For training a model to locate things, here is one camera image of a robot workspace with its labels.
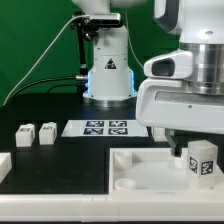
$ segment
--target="black sticker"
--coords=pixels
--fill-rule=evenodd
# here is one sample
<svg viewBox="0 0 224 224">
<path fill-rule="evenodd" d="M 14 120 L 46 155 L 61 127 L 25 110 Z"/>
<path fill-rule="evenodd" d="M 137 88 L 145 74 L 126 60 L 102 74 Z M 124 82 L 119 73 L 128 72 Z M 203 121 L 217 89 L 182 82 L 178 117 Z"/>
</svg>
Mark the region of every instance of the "black sticker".
<svg viewBox="0 0 224 224">
<path fill-rule="evenodd" d="M 56 138 L 56 128 L 54 129 L 54 139 Z"/>
<path fill-rule="evenodd" d="M 30 138 L 31 138 L 31 142 L 32 142 L 33 141 L 33 138 L 34 138 L 33 130 L 31 130 Z"/>
<path fill-rule="evenodd" d="M 103 128 L 86 128 L 84 130 L 84 135 L 102 135 Z"/>
<path fill-rule="evenodd" d="M 87 121 L 86 127 L 104 127 L 104 121 Z"/>
<path fill-rule="evenodd" d="M 21 128 L 20 131 L 27 132 L 27 131 L 30 131 L 30 128 Z"/>
<path fill-rule="evenodd" d="M 109 135 L 128 135 L 127 128 L 109 128 Z"/>
<path fill-rule="evenodd" d="M 110 127 L 127 127 L 127 121 L 110 121 L 109 122 Z"/>
<path fill-rule="evenodd" d="M 108 63 L 107 63 L 107 65 L 106 65 L 105 69 L 117 69 L 117 67 L 116 67 L 116 65 L 114 64 L 112 58 L 108 61 Z"/>
<path fill-rule="evenodd" d="M 45 126 L 45 127 L 43 127 L 43 130 L 52 130 L 53 129 L 53 127 L 51 127 L 51 126 Z"/>
<path fill-rule="evenodd" d="M 213 161 L 207 161 L 201 163 L 201 175 L 207 175 L 213 173 Z"/>
<path fill-rule="evenodd" d="M 189 169 L 195 173 L 198 173 L 198 162 L 192 157 L 190 157 Z"/>
</svg>

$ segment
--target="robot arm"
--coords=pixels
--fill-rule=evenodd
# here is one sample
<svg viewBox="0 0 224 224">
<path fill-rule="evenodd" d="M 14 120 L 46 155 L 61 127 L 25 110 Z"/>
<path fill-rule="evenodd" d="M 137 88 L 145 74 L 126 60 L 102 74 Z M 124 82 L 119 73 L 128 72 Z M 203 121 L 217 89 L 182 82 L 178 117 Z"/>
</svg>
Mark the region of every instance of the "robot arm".
<svg viewBox="0 0 224 224">
<path fill-rule="evenodd" d="M 147 0 L 72 0 L 85 14 L 110 13 L 112 8 L 130 8 L 143 5 Z"/>
<path fill-rule="evenodd" d="M 158 25 L 168 33 L 181 33 L 179 6 L 180 0 L 154 1 L 154 19 Z"/>
</svg>

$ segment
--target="warning sticker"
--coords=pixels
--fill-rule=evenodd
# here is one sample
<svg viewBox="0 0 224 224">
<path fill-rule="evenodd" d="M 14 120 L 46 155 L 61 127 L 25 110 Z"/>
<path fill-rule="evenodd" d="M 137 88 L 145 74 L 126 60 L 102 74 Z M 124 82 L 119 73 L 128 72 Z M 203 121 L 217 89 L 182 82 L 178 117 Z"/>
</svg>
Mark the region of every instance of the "warning sticker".
<svg viewBox="0 0 224 224">
<path fill-rule="evenodd" d="M 107 63 L 107 65 L 106 65 L 105 69 L 117 69 L 117 67 L 116 67 L 116 65 L 114 64 L 112 58 L 108 61 L 108 63 Z"/>
</svg>

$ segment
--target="white paper sheet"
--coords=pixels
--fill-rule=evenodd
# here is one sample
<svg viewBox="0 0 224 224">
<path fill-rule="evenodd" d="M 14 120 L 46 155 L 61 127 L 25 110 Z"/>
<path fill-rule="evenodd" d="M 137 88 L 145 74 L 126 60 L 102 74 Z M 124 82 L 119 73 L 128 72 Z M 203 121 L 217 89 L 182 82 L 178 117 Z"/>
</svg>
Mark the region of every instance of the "white paper sheet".
<svg viewBox="0 0 224 224">
<path fill-rule="evenodd" d="M 146 127 L 136 120 L 70 120 L 62 137 L 146 137 Z"/>
</svg>

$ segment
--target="white cable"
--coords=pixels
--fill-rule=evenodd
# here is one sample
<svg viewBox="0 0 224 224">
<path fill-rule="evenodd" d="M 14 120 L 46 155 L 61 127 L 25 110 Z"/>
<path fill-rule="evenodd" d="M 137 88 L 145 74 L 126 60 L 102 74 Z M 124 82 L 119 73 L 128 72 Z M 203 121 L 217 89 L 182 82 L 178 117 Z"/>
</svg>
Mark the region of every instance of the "white cable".
<svg viewBox="0 0 224 224">
<path fill-rule="evenodd" d="M 131 49 L 131 52 L 136 60 L 136 62 L 139 64 L 139 66 L 143 69 L 143 65 L 141 64 L 141 62 L 138 60 L 135 52 L 134 52 L 134 49 L 133 49 L 133 46 L 132 46 L 132 42 L 131 42 L 131 38 L 130 38 L 130 34 L 129 34 L 129 23 L 128 23 L 128 10 L 126 9 L 126 25 L 127 25 L 127 29 L 128 29 L 128 41 L 129 41 L 129 45 L 130 45 L 130 49 Z"/>
<path fill-rule="evenodd" d="M 24 82 L 25 79 L 28 78 L 28 76 L 31 74 L 31 72 L 36 68 L 36 66 L 40 63 L 40 61 L 43 59 L 43 57 L 46 55 L 46 53 L 51 49 L 51 47 L 54 45 L 54 43 L 58 40 L 58 38 L 61 36 L 61 34 L 64 32 L 66 27 L 74 20 L 86 17 L 86 15 L 81 16 L 75 16 L 72 19 L 70 19 L 64 27 L 61 29 L 61 31 L 58 33 L 58 35 L 54 38 L 54 40 L 51 42 L 51 44 L 48 46 L 48 48 L 44 51 L 44 53 L 40 56 L 40 58 L 37 60 L 37 62 L 33 65 L 33 67 L 29 70 L 29 72 L 18 82 L 18 84 L 11 90 L 11 92 L 6 97 L 3 106 L 8 103 L 8 101 L 11 99 L 13 93 L 16 91 L 16 89 L 19 87 L 19 85 Z"/>
</svg>

